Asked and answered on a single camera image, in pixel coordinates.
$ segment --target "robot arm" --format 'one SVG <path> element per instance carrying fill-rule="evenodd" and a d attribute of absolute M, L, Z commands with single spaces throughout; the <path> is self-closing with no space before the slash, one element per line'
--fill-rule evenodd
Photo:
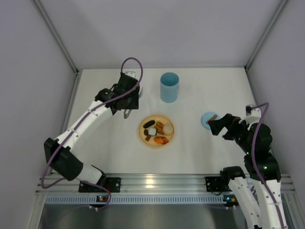
<path fill-rule="evenodd" d="M 77 155 L 88 137 L 118 110 L 129 109 L 128 113 L 124 112 L 124 118 L 127 118 L 131 110 L 139 108 L 140 87 L 136 85 L 138 80 L 121 73 L 119 82 L 112 87 L 113 90 L 101 90 L 86 112 L 66 132 L 55 140 L 48 138 L 45 141 L 47 163 L 53 154 L 57 154 L 52 158 L 50 166 L 65 179 L 79 179 L 103 186 L 106 174 L 92 165 L 84 164 Z M 135 86 L 136 88 L 128 95 L 116 99 Z"/>
<path fill-rule="evenodd" d="M 253 181 L 259 206 L 254 203 L 254 197 L 246 185 L 247 182 L 240 167 L 224 168 L 221 171 L 222 181 L 237 197 L 249 228 L 287 228 L 280 195 L 281 174 L 277 160 L 269 152 L 272 142 L 270 128 L 261 124 L 257 132 L 253 159 L 252 143 L 256 127 L 260 125 L 257 122 L 261 118 L 261 113 L 258 108 L 253 109 L 251 106 L 247 106 L 246 115 L 246 118 L 241 119 L 226 114 L 219 120 L 209 121 L 208 124 L 213 135 L 218 135 L 225 127 L 228 131 L 223 135 L 223 138 L 234 140 L 245 152 L 245 167 Z"/>

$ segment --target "light blue cup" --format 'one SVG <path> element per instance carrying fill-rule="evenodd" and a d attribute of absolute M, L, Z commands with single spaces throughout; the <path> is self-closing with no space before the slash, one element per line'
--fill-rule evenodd
<path fill-rule="evenodd" d="M 177 100 L 179 89 L 179 76 L 175 73 L 164 73 L 160 79 L 161 100 L 173 103 Z"/>

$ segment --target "plate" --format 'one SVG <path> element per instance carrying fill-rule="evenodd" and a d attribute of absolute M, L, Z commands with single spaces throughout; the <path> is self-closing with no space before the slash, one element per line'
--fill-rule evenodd
<path fill-rule="evenodd" d="M 167 125 L 167 124 L 170 124 L 173 126 L 173 133 L 171 135 L 160 135 L 160 134 L 157 134 L 156 137 L 158 136 L 163 136 L 163 137 L 166 137 L 168 139 L 168 143 L 166 143 L 165 145 L 162 145 L 162 144 L 158 144 L 156 143 L 153 139 L 155 138 L 155 136 L 152 136 L 151 139 L 149 141 L 146 141 L 145 138 L 146 136 L 144 135 L 144 128 L 143 128 L 143 125 L 145 123 L 147 123 L 148 121 L 150 120 L 154 120 L 155 122 L 161 122 L 163 123 L 164 125 Z M 173 139 L 174 137 L 174 134 L 175 134 L 175 126 L 173 125 L 172 121 L 168 118 L 168 117 L 165 117 L 163 115 L 160 115 L 160 114 L 154 114 L 154 115 L 151 115 L 151 116 L 148 116 L 146 118 L 144 118 L 140 125 L 139 125 L 139 131 L 138 131 L 138 134 L 139 134 L 139 137 L 140 137 L 140 140 L 147 146 L 149 147 L 152 147 L 152 148 L 162 148 L 162 147 L 165 147 L 167 146 Z"/>

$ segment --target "white wall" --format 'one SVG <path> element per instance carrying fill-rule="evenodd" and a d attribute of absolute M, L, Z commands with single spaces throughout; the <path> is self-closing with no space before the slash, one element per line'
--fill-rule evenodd
<path fill-rule="evenodd" d="M 41 1 L 79 68 L 244 66 L 280 2 Z"/>
<path fill-rule="evenodd" d="M 0 224 L 24 226 L 72 71 L 30 0 L 0 3 Z"/>
<path fill-rule="evenodd" d="M 305 209 L 305 1 L 290 1 L 250 69 L 281 168 L 290 173 Z"/>

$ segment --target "cable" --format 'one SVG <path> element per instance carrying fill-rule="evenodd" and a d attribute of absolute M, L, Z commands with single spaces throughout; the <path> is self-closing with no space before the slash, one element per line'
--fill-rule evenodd
<path fill-rule="evenodd" d="M 254 170 L 256 171 L 259 179 L 261 180 L 261 182 L 263 183 L 263 185 L 265 186 L 265 188 L 267 189 L 272 201 L 275 203 L 275 208 L 276 208 L 276 211 L 277 211 L 277 214 L 278 214 L 278 217 L 280 219 L 280 223 L 281 223 L 281 228 L 285 228 L 285 225 L 284 225 L 284 221 L 283 221 L 283 217 L 282 217 L 282 213 L 280 211 L 280 208 L 279 206 L 277 205 L 277 201 L 273 195 L 273 193 L 271 192 L 269 186 L 267 185 L 265 179 L 263 178 L 262 174 L 260 173 L 258 167 L 257 167 L 257 164 L 256 164 L 256 160 L 255 160 L 255 143 L 256 143 L 256 138 L 257 138 L 257 135 L 258 135 L 258 131 L 259 131 L 259 128 L 261 127 L 262 123 L 263 123 L 263 120 L 266 116 L 266 113 L 268 111 L 268 108 L 269 108 L 269 103 L 264 103 L 264 104 L 261 104 L 261 105 L 258 105 L 258 106 L 255 106 L 255 107 L 252 107 L 252 110 L 253 109 L 256 109 L 256 108 L 260 108 L 262 106 L 265 106 L 265 109 L 264 109 L 264 112 L 262 114 L 262 117 L 259 119 L 258 121 L 258 124 L 256 126 L 256 129 L 255 129 L 255 132 L 254 132 L 254 136 L 253 136 L 253 140 L 252 140 L 252 149 L 251 149 L 251 157 L 252 157 L 252 163 L 253 163 L 253 166 L 254 166 Z"/>
<path fill-rule="evenodd" d="M 215 196 L 220 196 L 222 194 L 222 191 L 220 191 L 220 193 L 214 193 L 214 192 L 211 192 L 212 194 L 214 194 Z"/>

